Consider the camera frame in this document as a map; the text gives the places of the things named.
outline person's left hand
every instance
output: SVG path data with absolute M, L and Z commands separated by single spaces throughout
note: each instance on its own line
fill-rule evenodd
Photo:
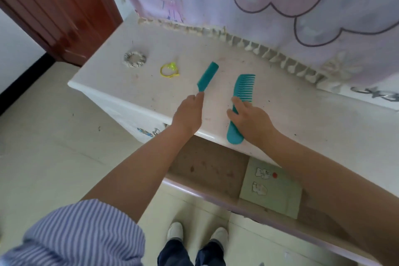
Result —
M 197 96 L 188 96 L 177 108 L 173 116 L 172 126 L 175 126 L 188 136 L 194 135 L 202 124 L 202 105 L 204 92 L 199 92 Z

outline baseboard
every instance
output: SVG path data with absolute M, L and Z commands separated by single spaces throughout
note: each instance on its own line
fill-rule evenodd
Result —
M 53 64 L 55 59 L 45 53 L 17 80 L 0 94 L 0 115 L 3 114 L 40 76 Z

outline comb teeth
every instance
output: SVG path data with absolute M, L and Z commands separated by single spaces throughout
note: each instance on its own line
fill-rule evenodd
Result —
M 239 97 L 242 101 L 252 102 L 252 88 L 254 82 L 254 74 L 240 75 L 234 86 L 234 96 Z

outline striped shirt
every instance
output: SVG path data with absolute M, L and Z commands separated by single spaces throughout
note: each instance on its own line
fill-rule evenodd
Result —
M 54 210 L 23 236 L 0 266 L 138 266 L 144 255 L 141 228 L 125 213 L 96 199 Z

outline drawer handle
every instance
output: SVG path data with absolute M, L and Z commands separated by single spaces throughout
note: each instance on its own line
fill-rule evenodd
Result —
M 159 134 L 161 131 L 158 128 L 155 128 L 154 131 L 152 132 L 154 134 L 154 136 L 156 136 L 157 134 Z
M 138 130 L 139 132 L 141 132 L 141 133 L 143 133 L 143 134 L 145 134 L 145 135 L 151 137 L 151 138 L 154 137 L 151 133 L 147 132 L 145 129 L 142 129 L 142 128 L 138 128 L 138 127 L 137 127 L 137 130 Z

